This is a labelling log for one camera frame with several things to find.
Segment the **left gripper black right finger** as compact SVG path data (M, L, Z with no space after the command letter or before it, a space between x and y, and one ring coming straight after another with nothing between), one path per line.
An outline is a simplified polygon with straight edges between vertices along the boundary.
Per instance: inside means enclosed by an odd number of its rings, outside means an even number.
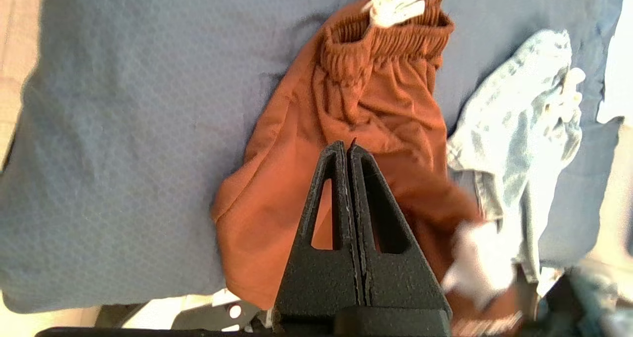
M360 268L351 337L449 337L452 310L373 156L347 152Z

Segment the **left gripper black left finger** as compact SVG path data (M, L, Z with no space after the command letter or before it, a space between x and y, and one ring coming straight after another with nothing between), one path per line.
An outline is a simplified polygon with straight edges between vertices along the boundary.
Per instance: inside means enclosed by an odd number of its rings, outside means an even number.
M330 180L334 248L312 246L325 181ZM319 156L303 213L273 308L273 332L326 336L339 311L359 303L357 234L342 141Z

